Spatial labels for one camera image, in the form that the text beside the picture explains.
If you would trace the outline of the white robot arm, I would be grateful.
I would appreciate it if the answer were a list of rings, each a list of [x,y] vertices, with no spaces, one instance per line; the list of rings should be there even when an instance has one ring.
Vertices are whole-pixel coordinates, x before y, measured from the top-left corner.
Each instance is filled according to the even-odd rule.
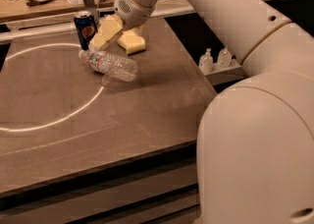
[[[203,224],[314,224],[314,40],[262,0],[187,0],[247,73],[204,112]],[[157,0],[115,0],[128,28]]]

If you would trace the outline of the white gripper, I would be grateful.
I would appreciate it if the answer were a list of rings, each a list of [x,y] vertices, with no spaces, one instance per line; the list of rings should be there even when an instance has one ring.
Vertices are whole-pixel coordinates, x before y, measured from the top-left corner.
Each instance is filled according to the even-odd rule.
[[[124,34],[135,34],[142,36],[143,24],[150,18],[153,7],[143,7],[133,0],[115,0],[114,15],[106,16],[98,32],[92,37],[89,42],[88,49],[90,51],[104,50],[115,36],[123,29],[123,24],[126,28]]]

